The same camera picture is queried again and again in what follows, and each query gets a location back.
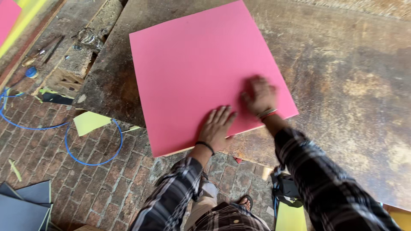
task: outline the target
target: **red thread bracelet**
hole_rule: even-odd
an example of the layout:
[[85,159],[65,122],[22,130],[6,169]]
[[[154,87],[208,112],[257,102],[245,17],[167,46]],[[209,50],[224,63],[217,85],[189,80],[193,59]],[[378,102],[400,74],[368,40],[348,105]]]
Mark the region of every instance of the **red thread bracelet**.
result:
[[272,115],[276,114],[276,112],[277,112],[277,110],[275,110],[275,111],[273,111],[273,112],[270,112],[270,113],[268,113],[267,115],[261,116],[261,118],[260,118],[261,122],[262,122],[265,118],[267,118],[268,116],[272,116]]

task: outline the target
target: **black bag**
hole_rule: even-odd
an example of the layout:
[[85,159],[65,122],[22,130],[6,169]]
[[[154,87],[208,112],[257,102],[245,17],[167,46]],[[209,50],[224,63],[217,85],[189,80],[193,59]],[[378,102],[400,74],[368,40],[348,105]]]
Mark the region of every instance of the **black bag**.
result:
[[279,200],[284,204],[295,208],[299,208],[304,205],[304,201],[301,199],[297,186],[295,185],[290,174],[283,173],[279,167],[276,167],[273,173],[271,173],[271,180],[273,184],[273,203],[276,203],[276,200]]

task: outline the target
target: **shirt sleeve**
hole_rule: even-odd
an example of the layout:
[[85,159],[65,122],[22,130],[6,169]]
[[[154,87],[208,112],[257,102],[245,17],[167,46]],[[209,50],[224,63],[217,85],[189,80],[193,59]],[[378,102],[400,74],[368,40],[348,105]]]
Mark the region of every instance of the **shirt sleeve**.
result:
[[199,197],[202,169],[192,157],[177,162],[157,182],[129,230],[180,230],[188,202]]
[[294,178],[317,231],[400,231],[380,204],[303,133],[279,131],[275,152]]

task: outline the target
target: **pink foam sheet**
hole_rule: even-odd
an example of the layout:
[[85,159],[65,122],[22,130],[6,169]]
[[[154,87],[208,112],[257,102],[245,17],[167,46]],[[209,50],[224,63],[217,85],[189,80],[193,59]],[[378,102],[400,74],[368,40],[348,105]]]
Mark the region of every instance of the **pink foam sheet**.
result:
[[298,114],[242,1],[134,32],[130,44],[154,157],[192,147],[205,117],[222,105],[239,113],[228,135],[260,127],[240,100],[254,75],[276,87],[282,118]]
[[0,0],[0,46],[6,40],[21,8],[13,0]]

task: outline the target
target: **bracelet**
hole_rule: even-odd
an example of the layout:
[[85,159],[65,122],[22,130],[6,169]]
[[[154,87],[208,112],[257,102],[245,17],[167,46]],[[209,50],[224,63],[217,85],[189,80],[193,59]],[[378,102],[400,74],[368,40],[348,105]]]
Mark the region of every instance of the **bracelet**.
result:
[[206,143],[206,142],[204,142],[204,141],[197,141],[195,145],[197,145],[197,144],[202,144],[202,145],[204,145],[205,147],[207,147],[208,149],[210,149],[211,152],[212,152],[212,155],[211,155],[211,156],[215,155],[214,150],[212,149],[212,147],[211,147],[208,143]]
[[274,113],[277,109],[268,109],[266,111],[261,112],[260,114],[257,115],[257,117],[262,120],[263,118],[265,118],[266,116]]

